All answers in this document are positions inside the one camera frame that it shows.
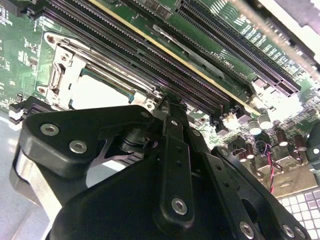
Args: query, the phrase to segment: round hole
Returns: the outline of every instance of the round hole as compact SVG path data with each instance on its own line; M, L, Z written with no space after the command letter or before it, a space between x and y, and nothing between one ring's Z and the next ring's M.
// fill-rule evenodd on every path
M222 184L223 184L226 188L229 188L229 187L230 187L229 183L227 183L226 181L223 181Z
M40 93L42 93L42 94L45 94L45 93L46 93L46 90L44 90L44 89L41 88L41 87L38 89L38 91L39 91Z
M297 233L303 238L306 239L306 235L304 234L304 232L297 226L294 227L295 230L297 231Z
M81 149L83 148L83 145L80 144L80 143L76 143L76 144L74 145L74 148L75 148L75 149L78 149L78 150L81 150Z
M177 202L176 203L176 206L178 207L178 209L183 209L184 208L184 206L181 204L181 202Z
M49 133L53 133L55 131L55 128L53 126L46 126L44 129Z
M172 199L171 206L173 210L179 215L186 215L188 212L186 203L178 197Z
M51 123L43 124L40 127L40 131L47 136L55 136L60 132L59 128Z
M70 142L69 148L76 154L84 154L87 151L87 145L80 140L73 140Z
M248 223L246 223L245 221L241 221L239 223L239 227L241 232L246 236L247 239L252 240L255 238L255 233Z
M171 123L175 126L178 126L179 124L175 120L171 120Z
M295 238L295 234L294 234L294 232L291 230L291 228L288 227L288 226L285 225L285 224L283 224L282 226L283 226L284 232L285 232L290 238L294 239L294 238Z
M180 161L175 161L175 164L176 164L179 168L182 167L182 163L181 163Z
M56 43L56 40L53 36L47 36L46 39L48 40L49 43L51 44L55 44Z

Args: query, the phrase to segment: electronic component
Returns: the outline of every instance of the electronic component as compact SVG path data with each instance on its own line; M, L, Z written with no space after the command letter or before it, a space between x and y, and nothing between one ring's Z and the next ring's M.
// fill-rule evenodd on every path
M150 112L163 94L142 77L126 71L112 59L87 48L77 39L47 32L47 43L55 49L46 100L56 109L89 109L140 105Z
M246 150L246 158L247 159L254 159L255 158L254 148L251 143L247 143L245 145L245 150Z
M276 134L276 138L278 140L279 146L284 147L288 145L287 136L284 130L279 129L275 132L275 134Z
M259 122L255 119L249 122L249 132L251 135L258 135L261 133Z
M304 140L304 137L301 134L295 135L293 137L295 147L298 151L305 152L307 151L307 146Z
M236 130L238 127L240 127L240 123L238 122L238 119L235 114L232 112L229 113L229 115L222 120L223 125L230 130Z
M271 141L269 135L262 131L259 135L254 137L254 148L261 154L265 155L270 152Z
M38 65L38 60L37 59L34 59L33 57L30 57L29 58L29 64L30 66L37 66Z
M167 19L170 17L171 12L168 11L164 6L159 6L156 10L156 13L160 15L160 17Z
M237 155L240 153L244 153L246 151L246 142L245 140L238 136L238 138L228 144L228 150L233 153L233 155Z
M247 161L247 154L246 154L246 152L244 151L244 152L239 153L238 158L239 158L239 161L240 161L241 163L244 163L245 161Z
M273 126L273 124L270 120L270 117L267 113L261 114L258 118L258 121L259 121L260 128L262 130L271 129Z
M157 7L158 7L158 3L154 0L144 0L143 1L143 4L148 8L148 9L151 9L151 10L156 10Z
M28 1L19 0L1 0L0 6L17 17L21 17L27 13Z

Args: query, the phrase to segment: capacitor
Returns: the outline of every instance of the capacitor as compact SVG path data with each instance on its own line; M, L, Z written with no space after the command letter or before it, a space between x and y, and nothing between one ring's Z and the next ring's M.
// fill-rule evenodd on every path
M304 137L301 134L295 135L293 137L295 147L298 151L305 152L307 151L307 146L304 141Z
M258 118L259 124L260 124L260 128L261 129L271 129L273 124L270 120L270 117L267 113L263 113L259 116Z
M261 128L257 120L253 119L249 122L249 133L251 135L259 135L261 133Z
M253 159L255 157L254 148L251 143L247 143L245 145L246 149L246 158L247 159Z
M241 152L241 153L238 155L238 157L239 157L239 161L240 161L241 163L244 163L245 161L247 161L247 154L246 154L245 151L244 151L244 152Z
M279 129L275 132L276 138L278 140L278 144L281 147L285 147L288 145L287 136L284 130Z

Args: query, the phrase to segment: screw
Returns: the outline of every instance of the screw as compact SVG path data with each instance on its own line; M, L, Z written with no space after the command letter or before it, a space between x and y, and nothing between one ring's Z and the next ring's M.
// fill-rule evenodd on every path
M51 123L43 124L40 127L40 130L44 135L47 136L55 136L60 132L59 128Z
M197 137L200 137L200 132L198 132L197 130L193 129L192 132L193 132L194 135L196 135Z
M87 151L87 145L80 140L73 140L70 142L69 148L76 154L84 154Z
M171 120L171 123L175 126L178 126L179 124L175 120Z
M239 223L239 227L241 232L246 236L247 239L255 238L255 233L248 223L246 223L245 221L241 221Z
M313 149L313 153L314 153L314 154L319 154L319 153L320 153L319 148L314 148L314 149Z
M173 210L179 215L186 215L188 212L186 203L178 197L172 199L171 205Z
M144 116L145 118L150 118L150 115L144 111L141 112L141 115Z
M304 232L297 226L294 227L294 229L297 231L297 233L303 238L306 239L306 235L304 234Z
M227 157L229 155L229 153L223 149L223 148L220 148L220 152L222 153L223 156Z
M292 239L295 238L295 234L294 232L291 230L290 227L288 227L287 225L283 224L282 225L283 229L284 229L284 232Z

